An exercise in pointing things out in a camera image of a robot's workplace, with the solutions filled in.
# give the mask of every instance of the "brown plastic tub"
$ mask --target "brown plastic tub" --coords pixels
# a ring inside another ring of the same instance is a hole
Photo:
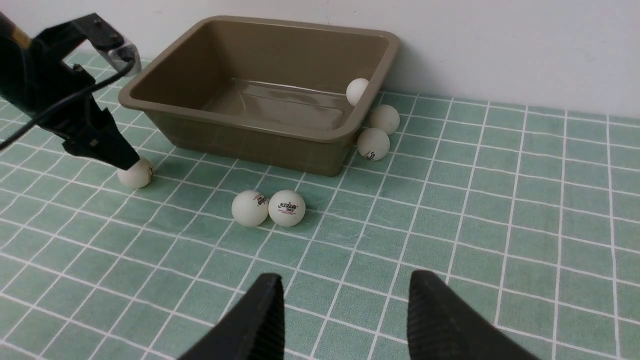
[[[325,176],[340,172],[399,47],[385,31],[219,16],[119,95],[177,147]],[[369,80],[360,102],[345,92]]]

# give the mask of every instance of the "printed logo on ball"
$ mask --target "printed logo on ball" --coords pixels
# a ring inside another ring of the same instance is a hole
[[[294,214],[298,205],[291,204],[290,202],[281,202],[278,204],[278,211],[283,214]]]
[[[267,198],[265,198],[262,195],[256,195],[253,199],[258,202],[257,206],[264,205],[267,203]]]

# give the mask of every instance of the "cable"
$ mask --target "cable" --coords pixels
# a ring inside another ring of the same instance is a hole
[[[133,58],[128,58],[126,60],[127,60],[127,66],[125,66],[122,70],[118,71],[115,75],[105,80],[102,80],[99,83],[93,84],[92,86],[87,86],[86,88],[78,92],[74,92],[73,94],[65,97],[64,99],[56,102],[55,104],[46,108],[44,111],[41,111],[40,113],[35,115],[29,122],[24,124],[15,133],[11,134],[5,141],[0,143],[0,151],[5,150],[13,142],[16,142],[19,138],[23,137],[29,130],[31,130],[32,127],[36,126],[42,119],[53,115],[54,113],[62,110],[63,108],[66,108],[67,106],[71,105],[72,103],[84,97],[88,97],[93,92],[96,92],[102,88],[106,88],[107,86],[115,83],[120,78],[125,76],[129,71],[131,71],[131,69],[133,69],[133,67],[136,64]]]

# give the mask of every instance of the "ping pong ball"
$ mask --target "ping pong ball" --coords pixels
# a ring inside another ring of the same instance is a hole
[[[231,215],[242,226],[258,226],[269,215],[269,200],[263,194],[247,190],[236,195],[231,203]]]
[[[400,126],[400,114],[391,105],[378,106],[369,117],[369,126],[384,131],[387,135],[391,135],[398,130]]]
[[[120,182],[132,189],[145,187],[151,182],[154,175],[154,168],[149,160],[140,156],[140,160],[128,170],[118,169],[118,179]]]
[[[362,94],[364,93],[364,90],[367,88],[368,84],[369,80],[363,78],[355,79],[349,83],[349,86],[347,86],[346,95],[347,101],[349,101],[352,106],[356,106],[358,101],[360,101],[360,98],[362,97]]]
[[[358,137],[358,152],[363,158],[371,161],[378,161],[387,155],[391,143],[389,136],[375,127],[370,127],[362,131]]]
[[[305,200],[292,190],[280,190],[269,201],[269,216],[280,226],[293,226],[302,220],[307,211]]]

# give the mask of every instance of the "white grid line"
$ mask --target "white grid line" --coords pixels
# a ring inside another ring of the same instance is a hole
[[[418,100],[418,98],[416,97],[414,99],[414,101],[413,101],[412,113],[413,113],[413,110],[415,109],[415,104],[416,104],[417,100]],[[446,118],[449,117],[449,112],[451,111],[451,104],[452,103],[450,102],[449,103],[449,107],[447,109]],[[444,134],[445,125],[446,125],[446,121],[442,124],[442,128],[440,129],[440,137],[438,138],[438,141],[436,142],[436,146],[433,149],[433,157],[435,157],[436,153],[438,152],[438,148],[440,146],[440,139],[442,138],[442,135]],[[407,243],[409,241],[409,237],[411,236],[410,235],[410,231],[413,229],[413,225],[415,223],[415,219],[417,218],[418,211],[419,211],[419,204],[422,202],[422,198],[424,196],[424,190],[426,189],[426,185],[427,185],[426,184],[426,180],[429,179],[429,175],[431,174],[431,169],[432,168],[433,168],[433,161],[429,164],[429,168],[427,169],[427,174],[425,175],[425,183],[422,185],[422,190],[420,191],[420,196],[418,197],[417,205],[416,205],[415,209],[413,210],[413,217],[412,217],[412,220],[411,220],[411,224],[409,225],[409,232],[404,237],[403,248],[400,251],[400,257],[398,259],[398,264],[396,265],[396,270],[395,270],[394,276],[393,276],[393,278],[391,280],[391,284],[389,286],[389,291],[386,294],[385,305],[382,308],[382,314],[380,314],[380,319],[378,320],[378,326],[376,327],[376,335],[374,336],[373,342],[371,343],[371,347],[369,348],[369,354],[367,355],[367,359],[370,359],[374,354],[374,351],[375,351],[375,348],[376,348],[376,342],[378,341],[378,336],[379,336],[378,334],[381,331],[382,324],[383,324],[384,319],[385,319],[385,314],[387,312],[387,308],[388,308],[388,305],[389,305],[389,302],[390,302],[391,293],[393,292],[394,286],[396,285],[397,277],[398,277],[398,274],[400,273],[401,262],[402,262],[402,259],[404,257],[404,252],[406,251],[406,246],[407,246]]]
[[[476,163],[478,161],[478,154],[480,153],[480,142],[482,141],[482,137],[484,135],[484,129],[485,129],[485,125],[486,125],[486,118],[489,114],[489,106],[486,107],[485,111],[484,111],[484,119],[483,119],[483,126],[480,128],[480,139],[478,139],[478,144],[476,147],[476,153],[474,155],[474,162],[473,165],[471,166],[471,174],[469,175],[469,182],[467,184],[467,189],[465,192],[465,199],[462,202],[462,211],[460,214],[460,219],[458,220],[458,228],[456,230],[456,237],[455,240],[453,242],[453,248],[451,249],[451,257],[449,258],[449,266],[447,267],[447,277],[445,278],[445,282],[448,284],[449,283],[449,279],[451,278],[451,272],[453,271],[453,263],[456,257],[456,248],[460,242],[460,232],[462,230],[462,221],[465,219],[465,212],[467,210],[467,202],[469,200],[469,193],[471,191],[471,186],[474,180],[474,174],[476,172]]]
[[[613,279],[613,324],[614,324],[614,335],[616,341],[616,356],[620,357],[620,325],[618,323],[618,283],[617,283],[617,266],[616,266],[616,233],[615,233],[615,224],[613,222],[613,191],[611,190],[613,186],[613,180],[611,175],[611,146],[609,143],[609,130],[611,128],[611,124],[609,123],[609,116],[607,116],[607,166],[608,176],[609,176],[609,227],[611,228],[611,277]]]
[[[416,97],[413,100],[413,105],[411,107],[411,112],[413,113],[413,109],[415,108],[415,103],[417,102],[418,98]],[[398,139],[398,143],[396,144],[396,149],[400,146],[400,143],[402,142],[403,136],[404,136],[404,132],[406,131],[406,127],[409,125],[409,120],[407,119],[407,121],[404,123],[404,128],[403,128],[403,133],[400,135],[400,139]],[[382,186],[385,183],[386,179],[387,179],[387,174],[389,173],[389,170],[391,170],[391,166],[394,162],[394,158],[395,158],[396,154],[393,154],[391,156],[391,160],[389,161],[389,165],[387,167],[387,171],[385,172],[385,176],[382,178],[382,183],[380,184],[380,188],[378,189],[378,193],[376,194],[376,198],[373,200],[373,204],[371,204],[371,209],[373,210],[373,207],[376,204],[376,201],[378,200],[378,197],[380,196],[380,191],[382,191]],[[424,193],[424,188],[425,188],[425,184],[422,185],[422,193]],[[420,202],[422,201],[422,194],[420,194],[420,196],[418,197],[418,203],[420,204]],[[371,217],[371,212],[369,212],[369,214],[367,215],[367,221],[369,220],[369,217]],[[359,238],[361,238],[364,235],[364,231],[365,228],[367,227],[367,225],[365,225],[365,227],[362,228],[362,230],[360,231],[360,236]],[[409,225],[409,230],[411,231],[411,228],[413,227],[413,224]],[[403,257],[403,251],[400,252],[400,256],[398,258],[398,265],[396,265],[396,273],[400,268],[400,261],[402,261],[402,257]],[[390,299],[390,295],[391,292],[394,289],[394,283],[395,283],[395,278],[396,278],[396,273],[394,273],[394,277],[391,279],[391,284],[389,285],[389,291],[387,292],[387,294],[385,295],[385,304],[382,307],[382,313],[380,314],[380,319],[378,320],[378,325],[376,326],[376,334],[373,337],[373,341],[371,342],[371,346],[369,347],[369,354],[367,355],[367,358],[370,359],[371,356],[373,356],[373,352],[375,351],[376,348],[376,342],[378,341],[378,336],[380,336],[381,334],[381,328],[382,328],[382,323],[384,321],[385,318],[385,313],[387,312],[387,307],[389,305],[389,299]]]
[[[42,199],[38,199],[36,197],[30,197],[30,196],[27,196],[27,195],[22,195],[22,196],[30,198],[30,199],[43,201]],[[60,206],[62,208],[66,208],[66,209],[73,209],[70,206],[65,206],[65,205],[58,205],[58,206]],[[91,215],[93,217],[101,218],[103,220],[109,220],[110,222],[113,222],[113,223],[116,223],[116,224],[124,224],[124,225],[128,225],[130,227],[135,227],[137,229],[141,229],[142,228],[142,226],[140,226],[140,225],[129,224],[129,223],[124,222],[122,220],[112,219],[112,218],[109,218],[109,217],[105,217],[103,215],[96,215],[96,214],[90,213],[89,211],[85,211],[85,210],[81,210],[80,209],[78,212],[82,213],[82,214],[85,214],[85,215]],[[222,220],[232,221],[232,219],[229,219],[229,218],[217,217],[215,215],[211,215],[211,214],[207,214],[207,213],[201,213],[199,215],[203,215],[203,216],[207,216],[207,217],[213,217],[213,218],[219,218],[219,219],[222,219]],[[329,214],[329,213],[327,213],[327,215],[331,215],[333,217],[338,217],[336,215]],[[479,219],[479,220],[484,220],[482,218],[472,217],[472,216],[469,216],[469,215],[465,215],[465,216],[469,217],[469,218],[476,218],[476,219]],[[7,222],[7,223],[14,224],[14,225],[17,225],[17,226],[25,227],[25,228],[33,230],[33,231],[37,231],[37,232],[44,233],[44,234],[49,234],[46,231],[43,231],[43,230],[40,230],[40,229],[37,229],[37,228],[34,228],[34,227],[30,227],[28,225],[22,225],[20,223],[12,222],[12,221],[6,220],[6,219],[0,219],[0,222]],[[415,233],[415,232],[406,231],[406,230],[400,230],[400,229],[394,229],[393,227],[386,227],[384,225],[378,225],[378,224],[371,224],[371,225],[374,226],[374,227],[379,227],[381,229],[390,229],[390,230],[395,230],[395,231],[398,231],[398,232],[401,232],[401,233],[408,233],[409,235],[425,236],[425,235],[420,234],[420,233]],[[526,228],[526,227],[520,227],[520,226],[516,226],[516,225],[512,225],[512,228],[525,229],[525,230],[532,231],[532,229],[529,229],[529,228]],[[162,234],[162,235],[166,235],[166,236],[171,236],[171,237],[175,236],[175,234],[167,233],[167,232],[160,231],[160,230],[157,230],[157,229],[145,229],[145,230],[149,231],[149,232],[152,232],[152,233]],[[299,239],[309,240],[309,239],[305,238],[304,236],[300,236],[300,235],[297,235],[297,234],[292,234],[292,233],[287,233],[287,232],[277,231],[277,230],[273,230],[273,232],[277,233],[277,234],[283,234],[283,235],[299,238]],[[549,235],[552,235],[552,236],[557,236],[558,235],[558,234],[553,234],[553,233],[548,233],[548,232],[543,232],[543,231],[539,231],[539,232],[540,233],[549,234]],[[67,241],[73,241],[71,239],[66,239],[64,237],[61,237],[59,235],[58,235],[58,237],[62,238],[64,240],[67,240]],[[454,240],[449,240],[449,239],[445,239],[445,238],[439,238],[439,237],[436,237],[436,236],[428,236],[428,237],[434,238],[434,239],[440,240],[440,241],[454,243]],[[211,244],[208,244],[208,243],[206,243],[204,241],[193,239],[193,238],[189,238],[187,236],[179,236],[179,238],[211,246]],[[596,246],[599,246],[599,247],[607,247],[607,248],[610,247],[610,245],[607,245],[605,243],[597,243],[597,242],[593,242],[593,241],[583,240],[583,239],[580,239],[580,238],[572,238],[572,237],[569,237],[569,236],[563,236],[563,238],[574,240],[574,241],[578,241],[578,242],[582,242],[582,243],[587,243],[587,244],[590,244],[590,245],[596,245]],[[348,246],[341,245],[341,244],[338,244],[338,243],[333,243],[331,241],[324,241],[324,240],[318,240],[318,239],[311,239],[311,241],[316,241],[316,242],[319,242],[319,243],[323,243],[325,245],[330,245],[330,246],[333,246],[333,247],[339,247],[339,248],[346,249],[346,250],[353,250],[353,247],[348,247]],[[501,255],[501,256],[506,255],[509,258],[522,259],[522,260],[529,261],[529,262],[541,263],[541,264],[550,265],[550,266],[556,266],[555,263],[548,263],[546,261],[540,261],[540,260],[537,260],[537,259],[532,259],[532,258],[526,258],[526,257],[523,257],[523,256],[512,255],[512,254],[508,254],[508,253],[497,251],[497,250],[492,250],[492,249],[479,247],[479,246],[473,245],[473,244],[459,243],[458,245],[459,246],[464,246],[464,247],[469,247],[471,249],[477,249],[477,250],[485,251],[485,252],[491,252],[493,254],[498,254],[498,255]],[[615,249],[616,250],[623,250],[623,251],[631,252],[631,253],[634,253],[634,254],[640,254],[640,251],[638,251],[638,250],[626,249],[626,248],[622,248],[622,247],[615,247]],[[223,248],[221,248],[221,250],[233,252],[232,250],[227,250],[227,249],[223,249]],[[385,259],[385,260],[388,260],[388,261],[397,261],[396,259],[386,258],[384,256],[380,256],[380,255],[377,255],[377,254],[372,254],[370,252],[365,252],[365,251],[358,250],[358,249],[356,249],[356,252],[361,253],[361,254],[365,254],[365,255],[369,255],[369,256],[373,256],[373,257],[376,257],[376,258],[380,258],[380,259]],[[420,266],[420,265],[411,264],[411,263],[403,263],[403,264],[409,265],[409,266],[414,266],[414,267]],[[571,271],[574,271],[574,272],[580,272],[582,274],[588,274],[590,276],[599,277],[601,279],[611,280],[611,277],[607,277],[607,276],[596,274],[596,273],[586,272],[586,271],[583,271],[583,270],[574,269],[574,268],[570,268],[570,267],[567,267],[567,266],[563,266],[563,269],[571,270]],[[630,281],[618,280],[618,282],[631,284],[632,286],[640,286],[640,284],[635,284],[635,283],[632,283]]]
[[[502,270],[500,271],[500,288],[498,289],[498,299],[496,302],[495,317],[493,319],[494,326],[498,325],[498,320],[500,319],[500,305],[502,304],[502,289],[504,288],[504,278],[507,272],[508,257],[506,254],[509,253],[509,241],[511,239],[511,229],[513,228],[513,212],[516,207],[516,193],[518,191],[518,175],[520,173],[520,164],[522,161],[522,148],[524,146],[524,136],[525,136],[524,129],[527,127],[527,117],[529,116],[529,113],[527,113],[528,109],[529,109],[528,107],[525,108],[524,119],[522,121],[522,134],[520,135],[520,153],[518,154],[518,162],[516,164],[516,175],[513,180],[513,194],[512,194],[513,200],[511,200],[511,209],[509,212],[509,224],[507,226],[507,239],[504,244],[504,258],[502,259]]]
[[[566,135],[566,123],[567,123],[567,112],[564,113],[564,135]],[[563,140],[563,162],[562,162],[562,185],[560,187],[560,221],[558,224],[558,233],[562,234],[563,228],[563,203],[564,203],[564,155],[566,154],[566,138]],[[560,264],[562,263],[562,236],[558,236],[558,257],[557,257],[557,268],[556,268],[556,289],[554,295],[554,327],[552,333],[553,342],[551,344],[551,359],[556,360],[557,355],[557,339],[558,339],[558,316],[560,311],[560,273],[561,268]]]
[[[377,103],[377,106],[379,106],[382,103],[382,99],[384,98],[385,93],[383,92],[380,96],[380,99]],[[396,144],[396,149],[397,147],[400,145],[400,141],[398,141],[398,143]],[[353,154],[351,155],[351,159],[349,159],[348,161],[348,165],[353,163],[353,160],[356,158],[357,156],[357,151],[354,151]],[[289,294],[289,290],[291,289],[291,286],[293,285],[294,280],[296,279],[296,276],[298,274],[298,272],[300,272],[300,267],[302,266],[302,262],[304,261],[305,257],[307,256],[307,253],[309,252],[309,248],[311,247],[311,244],[313,243],[313,241],[315,240],[318,231],[320,230],[320,225],[323,223],[324,218],[327,214],[329,214],[329,209],[331,208],[331,205],[333,204],[335,197],[338,195],[338,191],[340,188],[340,185],[342,184],[346,174],[347,174],[347,169],[343,170],[342,175],[340,176],[340,180],[338,182],[338,185],[335,187],[335,189],[333,189],[333,194],[331,196],[331,199],[329,200],[329,203],[327,204],[321,218],[320,221],[318,221],[318,225],[316,227],[316,229],[314,230],[314,233],[312,234],[312,236],[309,239],[309,242],[307,243],[307,246],[305,247],[305,250],[302,252],[302,255],[300,256],[300,260],[298,261],[298,264],[296,265],[296,268],[293,270],[293,274],[291,275],[291,279],[289,280],[289,283],[286,287],[286,289],[284,290],[284,297],[286,298],[287,294]],[[305,178],[306,174],[303,174],[300,177],[300,180],[298,181],[298,186],[300,186],[301,183],[303,183],[303,180]]]

